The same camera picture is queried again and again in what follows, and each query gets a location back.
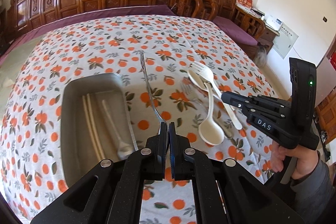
human hand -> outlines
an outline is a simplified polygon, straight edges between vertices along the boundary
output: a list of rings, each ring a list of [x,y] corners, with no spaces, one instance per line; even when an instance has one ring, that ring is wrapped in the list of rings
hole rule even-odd
[[[296,168],[292,174],[292,179],[301,179],[302,177],[314,171],[319,162],[317,151],[298,145],[294,149],[286,149],[275,141],[272,143],[271,167],[274,172],[281,172],[284,168],[283,160],[286,156],[298,158]]]

metal screw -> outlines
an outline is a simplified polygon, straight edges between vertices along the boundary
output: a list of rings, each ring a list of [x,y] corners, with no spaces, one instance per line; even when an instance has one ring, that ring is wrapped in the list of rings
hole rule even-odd
[[[150,153],[152,153],[152,151],[149,148],[141,149],[141,154],[142,155],[149,155]]]
[[[236,165],[236,161],[233,160],[233,159],[227,159],[227,160],[225,161],[225,164],[226,164],[227,166],[229,166],[229,167],[233,167],[233,166]]]
[[[109,167],[110,165],[111,165],[111,161],[110,160],[102,160],[101,162],[100,162],[100,166],[101,167]]]
[[[184,153],[186,153],[187,155],[194,155],[196,153],[194,148],[187,148]]]

gray sleeve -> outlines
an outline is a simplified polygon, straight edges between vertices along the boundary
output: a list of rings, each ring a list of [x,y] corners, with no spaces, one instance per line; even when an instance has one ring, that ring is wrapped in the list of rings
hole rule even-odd
[[[315,223],[335,192],[328,166],[321,160],[304,181],[298,184],[292,181],[291,188],[296,193],[294,210],[306,224]]]

floral bedsheet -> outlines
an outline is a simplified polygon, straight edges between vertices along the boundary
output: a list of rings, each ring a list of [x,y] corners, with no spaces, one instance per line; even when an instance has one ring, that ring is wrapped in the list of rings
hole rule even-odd
[[[159,122],[149,107],[140,53],[144,52],[155,105],[177,132],[210,158],[236,159],[261,182],[273,173],[271,139],[248,125],[231,125],[220,102],[215,114],[234,132],[217,146],[198,134],[205,110],[189,101],[181,83],[193,61],[215,73],[219,88],[242,95],[277,96],[246,54],[215,24],[173,16],[124,16],[97,19],[47,33],[19,73],[7,103],[1,131],[0,167],[7,200],[16,214],[31,220],[67,190],[60,156],[60,120],[65,86],[98,73],[121,75],[139,146],[157,134]],[[199,94],[207,106],[207,98]],[[171,179],[147,181],[141,224],[196,222],[192,185]]]

gray plastic tray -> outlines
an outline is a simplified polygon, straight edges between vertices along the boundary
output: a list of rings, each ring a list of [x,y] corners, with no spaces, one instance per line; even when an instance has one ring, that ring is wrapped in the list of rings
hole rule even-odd
[[[118,139],[102,106],[105,100],[120,137],[138,150],[120,76],[92,75],[71,81],[64,89],[60,143],[63,171],[70,187],[98,162],[87,127],[82,96],[90,94],[93,116],[105,157],[118,161]]]

